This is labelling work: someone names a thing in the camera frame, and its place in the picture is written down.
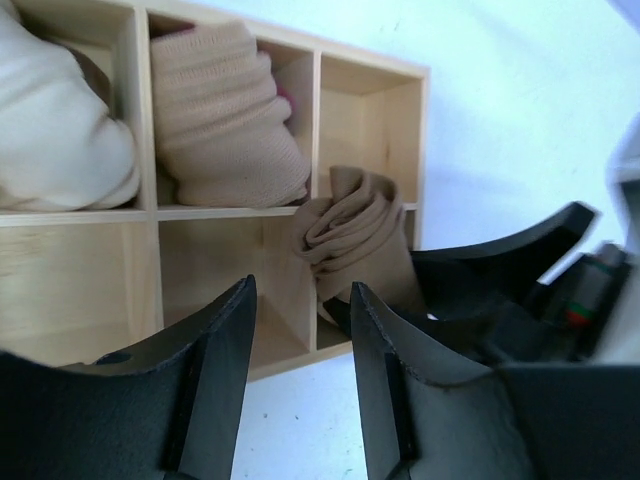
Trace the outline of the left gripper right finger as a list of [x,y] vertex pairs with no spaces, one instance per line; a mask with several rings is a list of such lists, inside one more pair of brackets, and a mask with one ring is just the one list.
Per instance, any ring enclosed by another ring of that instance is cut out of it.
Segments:
[[361,428],[372,479],[635,479],[635,365],[489,367],[351,291]]

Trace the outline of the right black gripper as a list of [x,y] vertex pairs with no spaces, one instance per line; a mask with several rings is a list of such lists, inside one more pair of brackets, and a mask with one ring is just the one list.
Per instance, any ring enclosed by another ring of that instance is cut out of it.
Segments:
[[553,282],[540,277],[587,233],[596,213],[572,202],[497,240],[411,254],[426,311],[383,306],[372,296],[345,314],[343,332],[364,348],[368,332],[412,370],[486,370],[507,362],[584,362],[625,286],[628,252],[603,243]]

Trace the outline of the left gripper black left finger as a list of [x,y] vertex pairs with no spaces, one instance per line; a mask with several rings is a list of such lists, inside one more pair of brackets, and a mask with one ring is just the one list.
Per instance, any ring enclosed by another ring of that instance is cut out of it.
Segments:
[[1,355],[5,479],[227,479],[254,339],[247,276],[91,364]]

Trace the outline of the brown sock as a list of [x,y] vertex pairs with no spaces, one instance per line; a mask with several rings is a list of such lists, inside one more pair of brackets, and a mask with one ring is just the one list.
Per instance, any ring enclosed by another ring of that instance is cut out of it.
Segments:
[[331,167],[329,179],[331,195],[299,207],[292,226],[292,249],[310,265],[321,317],[345,327],[348,316],[327,302],[347,304],[354,282],[367,284],[392,307],[424,313],[397,184],[350,166]]

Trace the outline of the wooden compartment tray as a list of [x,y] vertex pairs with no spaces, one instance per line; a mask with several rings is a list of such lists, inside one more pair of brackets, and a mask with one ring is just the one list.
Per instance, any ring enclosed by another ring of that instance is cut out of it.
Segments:
[[[155,162],[152,35],[229,14],[186,1],[21,1],[35,33],[81,50],[111,78],[114,113],[137,141],[141,190],[124,209],[1,215],[1,345],[52,365],[91,362],[209,303],[239,278],[258,285],[250,378],[350,350],[318,317],[309,268],[291,250],[294,208],[176,204]],[[335,165],[393,179],[405,231],[421,241],[427,69],[268,23],[246,20],[292,97],[290,129],[312,163],[312,197]]]

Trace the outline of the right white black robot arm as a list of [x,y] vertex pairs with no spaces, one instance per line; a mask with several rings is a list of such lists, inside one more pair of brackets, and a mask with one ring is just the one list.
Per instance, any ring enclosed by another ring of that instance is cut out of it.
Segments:
[[411,255],[427,309],[390,309],[395,349],[425,356],[433,383],[515,367],[637,366],[639,252],[632,241],[571,256],[597,212],[573,201],[484,243]]

